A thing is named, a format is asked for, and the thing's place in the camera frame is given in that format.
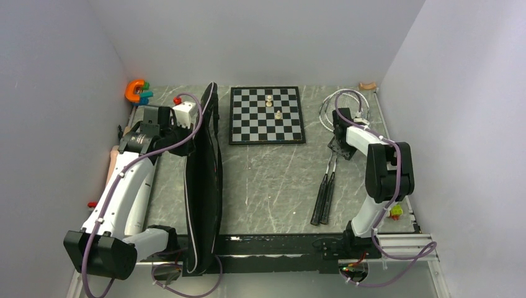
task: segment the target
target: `purple cable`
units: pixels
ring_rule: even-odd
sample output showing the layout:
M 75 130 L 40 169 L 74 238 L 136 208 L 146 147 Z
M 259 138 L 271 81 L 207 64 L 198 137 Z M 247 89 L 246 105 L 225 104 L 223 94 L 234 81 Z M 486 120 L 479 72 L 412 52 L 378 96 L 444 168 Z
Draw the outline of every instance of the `purple cable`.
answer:
M 359 129 L 363 129 L 364 131 L 369 132 L 372 135 L 378 137 L 381 141 L 384 141 L 387 144 L 389 144 L 392 147 L 394 147 L 394 150 L 396 151 L 396 184 L 395 184 L 395 187 L 394 187 L 394 194 L 393 194 L 393 197 L 391 198 L 391 200 L 389 200 L 389 202 L 387 203 L 385 208 L 382 210 L 382 212 L 380 213 L 380 215 L 378 216 L 378 218 L 374 222 L 373 227 L 371 229 L 371 238 L 373 240 L 373 243 L 374 243 L 375 247 L 383 255 L 385 255 L 386 257 L 394 259 L 394 260 L 413 260 L 413 262 L 411 262 L 406 269 L 404 269 L 402 272 L 400 272 L 397 276 L 395 276 L 393 279 L 391 279 L 388 282 L 384 282 L 383 284 L 360 284 L 360 286 L 363 286 L 363 287 L 383 287 L 383 286 L 388 286 L 388 285 L 392 284 L 393 282 L 397 281 L 399 278 L 401 278 L 405 274 L 405 272 L 407 272 L 407 270 L 409 270 L 409 268 L 411 268 L 411 266 L 414 265 L 414 262 L 416 262 L 419 258 L 422 258 L 422 257 L 427 256 L 430 253 L 432 253 L 435 250 L 435 248 L 437 247 L 437 243 L 435 241 L 431 241 L 429 244 L 424 246 L 424 248 L 416 256 L 405 256 L 405 257 L 403 257 L 403 256 L 392 256 L 392 255 L 388 254 L 386 251 L 384 251 L 382 249 L 382 247 L 376 241 L 376 239 L 374 237 L 375 236 L 375 229 L 379 226 L 379 224 L 383 220 L 383 218 L 384 218 L 389 206 L 391 206 L 395 202 L 396 198 L 398 197 L 398 194 L 400 193 L 401 162 L 402 162 L 402 157 L 401 157 L 401 154 L 400 154 L 400 147 L 394 141 L 383 137 L 378 132 L 376 132 L 376 131 L 368 128 L 368 127 L 364 127 L 362 125 L 356 124 L 356 123 L 352 122 L 351 120 L 345 118 L 342 115 L 342 113 L 339 111 L 339 109 L 338 109 L 338 100 L 340 98 L 340 95 L 343 94 L 343 93 L 355 93 L 360 98 L 360 103 L 361 103 L 361 97 L 360 97 L 360 93 L 359 92 L 357 92 L 355 90 L 351 90 L 351 89 L 347 89 L 347 90 L 343 90 L 343 91 L 339 92 L 336 95 L 336 98 L 334 100 L 334 107 L 336 109 L 336 113 L 338 114 L 338 116 L 343 121 L 347 122 L 348 124 L 350 124 L 350 125 L 352 125 L 354 127 L 357 127 Z
M 223 279 L 223 264 L 221 264 L 221 260 L 219 259 L 218 256 L 215 256 L 215 259 L 217 260 L 217 263 L 219 263 L 219 278 L 217 279 L 217 282 L 215 283 L 214 287 L 210 289 L 210 291 L 204 293 L 204 294 L 200 294 L 200 295 L 188 295 L 188 294 L 184 294 L 184 293 L 181 293 L 181 292 L 178 292 L 174 289 L 172 289 L 171 287 L 167 287 L 163 284 L 161 284 L 157 279 L 155 279 L 155 271 L 160 268 L 160 267 L 170 267 L 170 266 L 173 266 L 173 267 L 179 267 L 179 265 L 177 264 L 160 264 L 160 265 L 157 265 L 155 266 L 155 268 L 153 268 L 153 270 L 151 271 L 151 278 L 152 280 L 155 282 L 156 285 L 158 285 L 159 287 L 165 289 L 165 290 L 169 290 L 170 292 L 174 293 L 175 295 L 179 295 L 179 296 L 182 296 L 182 297 L 185 297 L 185 298 L 203 298 L 205 296 L 208 296 L 210 295 L 213 291 L 215 291 L 218 287 L 219 287 L 219 284 L 221 283 L 221 280 Z
M 194 130 L 190 133 L 190 135 L 188 137 L 186 137 L 185 139 L 183 139 L 179 143 L 176 143 L 176 144 L 173 144 L 173 145 L 168 146 L 166 148 L 158 149 L 158 150 L 155 150 L 155 151 L 152 151 L 152 152 L 149 152 L 147 154 L 139 156 L 138 158 L 136 158 L 133 161 L 131 161 L 128 165 L 126 165 L 124 167 L 124 169 L 122 169 L 121 173 L 125 174 L 133 165 L 135 165 L 136 163 L 138 163 L 141 160 L 144 160 L 145 158 L 149 158 L 149 157 L 151 157 L 153 155 L 161 154 L 162 152 L 165 152 L 165 151 L 168 151 L 168 150 L 172 150 L 174 148 L 177 148 L 177 147 L 183 145 L 184 143 L 188 142 L 191 138 L 193 138 L 195 136 L 195 134 L 199 131 L 199 128 L 201 127 L 201 123 L 203 122 L 203 108 L 201 107 L 201 103 L 199 102 L 197 97 L 195 97 L 193 94 L 190 94 L 190 93 L 180 93 L 176 97 L 181 97 L 183 95 L 190 96 L 195 101 L 195 103 L 197 105 L 199 118 L 198 118 L 197 125 L 195 126 Z M 106 195 L 106 200 L 104 201 L 104 204 L 102 205 L 102 208 L 100 208 L 100 216 L 99 216 L 99 218 L 103 218 L 104 217 L 104 214 L 106 213 L 106 209 L 108 209 L 108 206 L 110 204 L 111 198 L 112 198 L 112 196 L 113 196 L 113 194 L 114 194 L 114 192 L 115 192 L 115 190 L 117 188 L 117 185 L 118 185 L 118 183 L 119 183 L 119 181 L 121 179 L 122 179 L 122 177 L 120 175 L 117 175 L 115 180 L 114 180 L 114 182 L 112 183 L 112 185 L 111 185 L 111 187 L 110 187 L 110 189 L 108 191 L 108 194 Z M 89 238 L 87 239 L 86 249 L 84 250 L 84 256 L 82 257 L 82 269 L 81 269 L 81 271 L 82 271 L 82 283 L 84 284 L 84 292 L 86 292 L 86 295 L 88 296 L 88 298 L 104 298 L 108 294 L 108 291 L 110 290 L 110 287 L 112 286 L 112 284 L 115 281 L 115 279 L 112 278 L 110 280 L 108 286 L 106 287 L 106 289 L 102 293 L 102 295 L 99 296 L 99 297 L 96 297 L 95 295 L 93 295 L 93 293 L 89 289 L 89 285 L 87 283 L 87 259 L 88 259 L 88 256 L 89 256 L 89 252 L 91 250 L 91 246 L 93 244 L 93 239 L 95 239 L 95 235 L 97 234 L 97 231 L 99 230 L 99 227 L 100 227 L 100 222 L 98 222 L 98 221 L 95 222 L 95 226 L 93 227 L 93 231 L 91 232 Z

